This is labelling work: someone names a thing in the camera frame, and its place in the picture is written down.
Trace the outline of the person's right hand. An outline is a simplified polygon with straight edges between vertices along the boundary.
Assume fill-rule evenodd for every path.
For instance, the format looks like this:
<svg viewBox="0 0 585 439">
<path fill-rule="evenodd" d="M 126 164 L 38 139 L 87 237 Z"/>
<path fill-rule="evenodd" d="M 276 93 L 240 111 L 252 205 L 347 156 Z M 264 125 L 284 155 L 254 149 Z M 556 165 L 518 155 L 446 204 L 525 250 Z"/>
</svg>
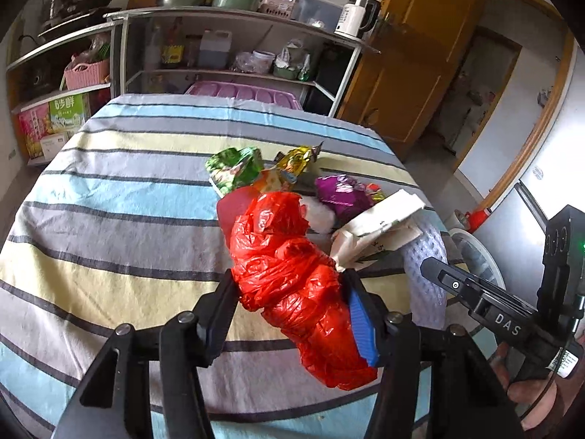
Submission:
<svg viewBox="0 0 585 439">
<path fill-rule="evenodd" d="M 512 402 L 532 405 L 542 393 L 542 390 L 546 389 L 547 381 L 544 379 L 530 379 L 513 383 L 506 367 L 509 350 L 509 345 L 506 342 L 502 342 L 498 346 L 490 365 Z M 525 432 L 535 432 L 536 427 L 544 424 L 547 418 L 552 418 L 553 409 L 560 405 L 561 412 L 565 413 L 582 386 L 584 386 L 584 361 L 579 363 L 578 368 L 570 379 L 562 379 L 559 376 L 553 379 L 553 383 L 539 402 L 521 420 L 521 426 Z"/>
</svg>

